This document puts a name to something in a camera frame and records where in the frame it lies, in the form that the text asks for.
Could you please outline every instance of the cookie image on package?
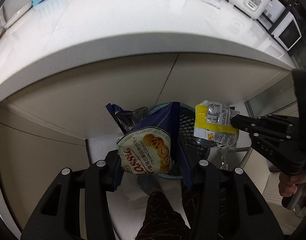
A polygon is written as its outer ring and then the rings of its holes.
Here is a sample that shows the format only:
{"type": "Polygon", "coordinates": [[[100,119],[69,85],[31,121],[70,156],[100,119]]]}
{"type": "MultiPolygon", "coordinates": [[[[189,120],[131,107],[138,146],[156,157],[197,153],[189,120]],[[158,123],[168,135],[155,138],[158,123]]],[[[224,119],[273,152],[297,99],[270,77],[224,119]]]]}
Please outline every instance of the cookie image on package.
{"type": "Polygon", "coordinates": [[[168,172],[169,167],[169,150],[164,141],[160,137],[155,137],[152,134],[146,134],[143,138],[143,142],[146,146],[153,147],[157,150],[157,154],[160,157],[160,171],[168,172]]]}

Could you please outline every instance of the yellow stripe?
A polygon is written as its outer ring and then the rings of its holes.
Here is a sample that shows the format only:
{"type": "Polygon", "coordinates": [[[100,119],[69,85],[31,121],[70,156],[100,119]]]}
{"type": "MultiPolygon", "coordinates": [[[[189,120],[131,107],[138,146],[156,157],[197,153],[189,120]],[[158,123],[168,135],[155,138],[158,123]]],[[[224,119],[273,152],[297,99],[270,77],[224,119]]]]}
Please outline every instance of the yellow stripe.
{"type": "Polygon", "coordinates": [[[206,122],[207,117],[207,106],[197,105],[195,106],[195,126],[198,128],[204,128],[216,132],[226,132],[239,134],[239,129],[232,126],[213,124],[206,122]]]}

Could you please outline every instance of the gray handle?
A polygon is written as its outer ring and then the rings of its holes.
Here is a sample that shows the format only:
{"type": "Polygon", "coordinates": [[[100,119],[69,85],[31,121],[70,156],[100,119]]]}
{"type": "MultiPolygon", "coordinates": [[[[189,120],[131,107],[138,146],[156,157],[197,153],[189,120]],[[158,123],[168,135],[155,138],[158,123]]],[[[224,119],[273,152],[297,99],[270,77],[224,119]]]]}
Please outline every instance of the gray handle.
{"type": "Polygon", "coordinates": [[[298,202],[298,200],[300,199],[304,188],[306,187],[306,183],[303,184],[298,184],[297,185],[297,191],[296,193],[291,197],[291,200],[287,206],[287,209],[289,210],[293,210],[298,202]]]}

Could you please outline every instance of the foot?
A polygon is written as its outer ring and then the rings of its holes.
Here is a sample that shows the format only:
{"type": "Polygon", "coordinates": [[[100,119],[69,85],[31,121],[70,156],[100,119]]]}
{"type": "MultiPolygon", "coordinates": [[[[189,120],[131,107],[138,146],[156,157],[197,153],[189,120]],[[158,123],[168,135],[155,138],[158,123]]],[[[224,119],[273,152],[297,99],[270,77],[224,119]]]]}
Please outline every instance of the foot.
{"type": "Polygon", "coordinates": [[[151,195],[153,192],[162,191],[160,184],[153,175],[137,175],[136,180],[137,184],[147,195],[151,195]]]}

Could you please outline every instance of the white countertop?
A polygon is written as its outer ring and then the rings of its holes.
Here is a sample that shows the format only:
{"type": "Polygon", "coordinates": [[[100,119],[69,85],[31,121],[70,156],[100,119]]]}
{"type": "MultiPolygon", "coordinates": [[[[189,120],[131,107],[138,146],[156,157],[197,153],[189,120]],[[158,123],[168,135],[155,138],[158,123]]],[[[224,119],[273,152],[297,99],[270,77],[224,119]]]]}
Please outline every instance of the white countertop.
{"type": "Polygon", "coordinates": [[[0,40],[0,101],[60,71],[159,52],[204,52],[294,65],[257,22],[221,1],[45,0],[0,40]]]}

